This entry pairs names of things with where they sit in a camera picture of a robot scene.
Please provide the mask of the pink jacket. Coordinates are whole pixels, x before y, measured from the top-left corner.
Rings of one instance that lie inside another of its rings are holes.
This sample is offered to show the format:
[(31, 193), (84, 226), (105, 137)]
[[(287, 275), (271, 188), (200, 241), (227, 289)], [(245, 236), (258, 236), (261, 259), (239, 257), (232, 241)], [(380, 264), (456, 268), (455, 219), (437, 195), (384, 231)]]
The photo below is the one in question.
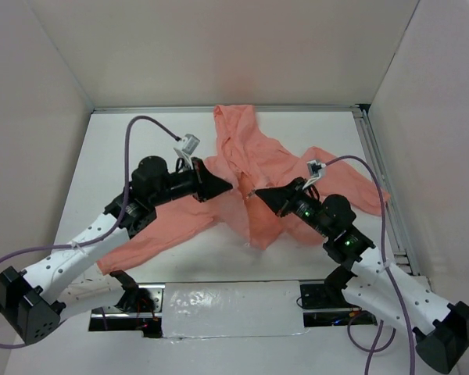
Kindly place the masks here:
[(324, 239), (301, 220), (291, 215), (279, 218), (259, 198), (249, 196), (259, 188), (282, 187), (297, 177), (307, 177), (306, 163), (313, 159), (333, 162), (316, 183), (320, 196), (343, 195), (351, 205), (375, 216), (381, 214), (382, 203), (390, 198), (388, 192), (378, 191), (368, 178), (322, 148), (310, 147), (300, 157), (293, 155), (259, 129), (251, 105), (218, 105), (213, 118), (217, 153), (204, 163), (212, 174), (229, 181), (233, 189), (204, 203), (186, 196), (157, 207), (153, 223), (97, 262), (102, 273), (140, 266), (217, 223), (226, 223), (261, 250), (282, 233), (303, 245), (322, 244)]

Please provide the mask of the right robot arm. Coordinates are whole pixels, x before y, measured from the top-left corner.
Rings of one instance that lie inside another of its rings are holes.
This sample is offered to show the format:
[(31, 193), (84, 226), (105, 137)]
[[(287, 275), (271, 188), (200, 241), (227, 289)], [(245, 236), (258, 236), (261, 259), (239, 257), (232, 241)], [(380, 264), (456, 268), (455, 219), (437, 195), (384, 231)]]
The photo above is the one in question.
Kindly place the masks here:
[(434, 371), (450, 373), (469, 348), (469, 305), (453, 304), (420, 284), (353, 224), (348, 199), (308, 195), (301, 177), (284, 187), (255, 194), (279, 217), (295, 216), (325, 238), (324, 250), (338, 268), (329, 275), (325, 296), (334, 306), (347, 302), (375, 315), (414, 345), (418, 357)]

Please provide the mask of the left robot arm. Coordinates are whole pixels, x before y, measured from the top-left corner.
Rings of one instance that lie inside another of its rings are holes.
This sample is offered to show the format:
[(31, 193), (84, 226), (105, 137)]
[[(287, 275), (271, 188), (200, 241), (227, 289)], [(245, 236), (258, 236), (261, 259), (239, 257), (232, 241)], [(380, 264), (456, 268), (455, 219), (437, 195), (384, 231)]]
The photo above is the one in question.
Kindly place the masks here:
[(23, 343), (32, 345), (89, 310), (152, 311), (155, 302), (147, 290), (123, 270), (95, 275), (97, 262), (154, 221), (157, 206), (185, 196), (205, 202), (232, 188), (201, 159), (170, 173), (159, 156), (144, 158), (124, 192), (68, 245), (24, 270), (10, 266), (0, 273), (0, 313)]

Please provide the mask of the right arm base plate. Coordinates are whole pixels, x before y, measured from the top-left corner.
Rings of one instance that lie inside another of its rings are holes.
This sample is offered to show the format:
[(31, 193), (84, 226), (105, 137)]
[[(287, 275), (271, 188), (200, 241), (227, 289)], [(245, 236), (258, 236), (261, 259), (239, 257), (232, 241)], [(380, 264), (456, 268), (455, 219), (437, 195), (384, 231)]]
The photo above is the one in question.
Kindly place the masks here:
[(303, 312), (303, 324), (311, 327), (346, 327), (351, 325), (376, 325), (369, 312), (349, 304), (342, 294), (323, 280), (302, 281), (297, 306)]

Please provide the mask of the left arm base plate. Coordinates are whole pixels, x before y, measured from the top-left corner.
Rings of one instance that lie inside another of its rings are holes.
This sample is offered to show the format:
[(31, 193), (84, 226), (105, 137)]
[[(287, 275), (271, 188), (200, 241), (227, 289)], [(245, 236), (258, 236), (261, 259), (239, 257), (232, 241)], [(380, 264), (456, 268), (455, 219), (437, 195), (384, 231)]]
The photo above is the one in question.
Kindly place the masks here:
[(93, 309), (88, 331), (136, 331), (144, 338), (162, 338), (163, 297), (165, 284), (140, 284), (138, 297), (117, 305)]

